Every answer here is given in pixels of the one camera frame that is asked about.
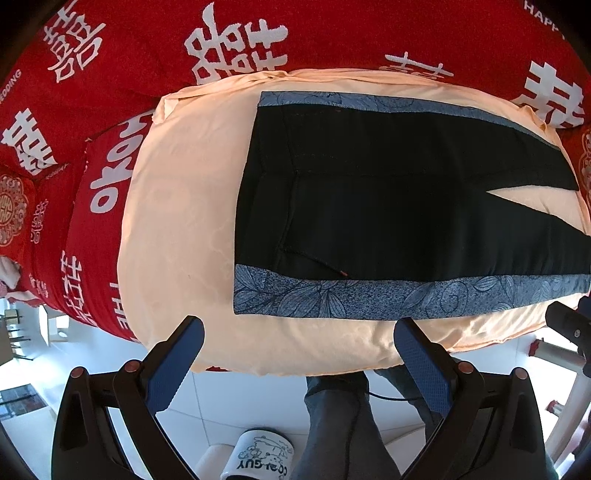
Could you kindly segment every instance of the white tiled floor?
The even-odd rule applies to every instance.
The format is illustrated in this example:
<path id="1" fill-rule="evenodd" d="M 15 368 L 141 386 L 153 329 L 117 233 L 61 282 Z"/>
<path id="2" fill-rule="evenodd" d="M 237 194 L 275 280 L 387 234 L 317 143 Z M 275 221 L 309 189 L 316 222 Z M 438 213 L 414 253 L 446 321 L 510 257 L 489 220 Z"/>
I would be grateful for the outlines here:
<path id="1" fill-rule="evenodd" d="M 33 362 L 21 362 L 23 372 L 54 409 L 59 408 L 72 368 L 84 365 L 91 373 L 113 371 L 126 360 L 141 359 L 146 354 L 141 345 L 76 322 L 71 326 L 69 342 L 52 344 L 48 348 L 35 332 L 38 330 L 36 312 L 26 306 L 20 307 L 20 310 L 24 316 L 25 334 L 32 337 L 32 341 L 24 345 L 24 354 L 36 357 Z M 507 374 L 516 366 L 526 367 L 542 410 L 554 398 L 564 403 L 574 376 L 538 359 L 528 358 L 527 351 L 534 338 L 535 335 L 528 335 L 456 356 L 473 362 L 481 371 Z M 373 392 L 390 397 L 400 396 L 388 381 L 373 372 L 368 372 L 368 378 Z M 172 405 L 158 414 L 158 419 L 191 466 L 197 463 L 209 445 L 234 445 L 244 430 L 252 427 L 272 427 L 283 432 L 294 443 L 299 456 L 305 447 L 309 429 L 303 402 L 305 392 L 306 381 L 302 377 L 255 377 L 233 372 L 188 374 Z M 420 424 L 418 414 L 407 403 L 371 398 L 371 404 L 385 442 L 414 430 Z M 117 412 L 113 415 L 135 471 L 147 478 L 148 474 L 121 417 Z M 547 434 L 556 420 L 547 412 L 543 412 L 542 417 Z"/>

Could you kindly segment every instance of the white mug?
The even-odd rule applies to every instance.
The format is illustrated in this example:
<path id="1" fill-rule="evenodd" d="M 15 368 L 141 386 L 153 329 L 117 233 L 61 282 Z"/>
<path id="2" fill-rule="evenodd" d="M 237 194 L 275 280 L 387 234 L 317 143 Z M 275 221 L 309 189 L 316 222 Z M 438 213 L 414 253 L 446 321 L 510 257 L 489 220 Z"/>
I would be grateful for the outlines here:
<path id="1" fill-rule="evenodd" d="M 250 430 L 240 435 L 220 480 L 231 475 L 288 480 L 293 457 L 293 445 L 285 437 L 267 430 Z"/>

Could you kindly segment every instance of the white cloth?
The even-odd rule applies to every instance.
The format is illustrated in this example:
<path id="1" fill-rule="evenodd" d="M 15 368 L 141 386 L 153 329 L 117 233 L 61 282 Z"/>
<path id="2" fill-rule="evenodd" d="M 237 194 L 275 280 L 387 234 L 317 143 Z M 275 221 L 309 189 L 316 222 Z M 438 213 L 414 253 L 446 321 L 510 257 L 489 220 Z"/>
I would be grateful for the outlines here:
<path id="1" fill-rule="evenodd" d="M 17 287 L 21 278 L 18 265 L 5 256 L 0 256 L 0 281 L 3 281 L 10 290 Z"/>
<path id="2" fill-rule="evenodd" d="M 189 87 L 161 100 L 131 180 L 118 261 L 121 298 L 137 338 L 151 348 L 193 314 L 206 330 L 193 371 L 215 365 L 254 374 L 321 375 L 401 363 L 392 340 L 395 322 L 234 314 L 236 199 L 263 90 L 431 99 L 509 118 L 554 145 L 560 139 L 528 106 L 395 72 L 258 72 Z M 578 192 L 546 196 L 539 187 L 523 187 L 494 193 L 591 231 Z M 574 306 L 580 296 L 565 301 Z M 544 326 L 548 304 L 419 325 L 449 351 L 465 351 Z"/>

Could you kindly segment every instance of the person's leg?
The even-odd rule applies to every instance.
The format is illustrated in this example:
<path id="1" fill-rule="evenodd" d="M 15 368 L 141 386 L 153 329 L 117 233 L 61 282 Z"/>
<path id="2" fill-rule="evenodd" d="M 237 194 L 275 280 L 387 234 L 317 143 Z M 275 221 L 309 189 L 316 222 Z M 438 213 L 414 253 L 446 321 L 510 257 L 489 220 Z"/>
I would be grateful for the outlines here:
<path id="1" fill-rule="evenodd" d="M 387 379 L 404 398 L 421 397 L 421 392 L 405 365 L 376 370 L 375 372 Z M 425 422 L 425 441 L 428 441 L 443 420 L 443 417 L 439 413 L 429 410 L 427 402 L 422 399 L 413 400 L 409 403 L 417 409 L 422 421 Z"/>
<path id="2" fill-rule="evenodd" d="M 291 480 L 398 480 L 371 413 L 365 374 L 307 380 L 310 434 Z"/>

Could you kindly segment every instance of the black cable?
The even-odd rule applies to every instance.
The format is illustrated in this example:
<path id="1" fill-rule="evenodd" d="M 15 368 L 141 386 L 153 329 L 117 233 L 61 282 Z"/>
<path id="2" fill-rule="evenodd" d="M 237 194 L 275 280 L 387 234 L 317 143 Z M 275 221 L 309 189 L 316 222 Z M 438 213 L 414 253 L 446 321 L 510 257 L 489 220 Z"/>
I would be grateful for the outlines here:
<path id="1" fill-rule="evenodd" d="M 375 398 L 381 398 L 382 400 L 389 400 L 389 401 L 415 401 L 415 400 L 422 400 L 422 397 L 413 397 L 413 398 L 392 398 L 392 397 L 383 397 L 382 395 L 378 395 L 377 393 L 368 392 L 369 395 Z"/>

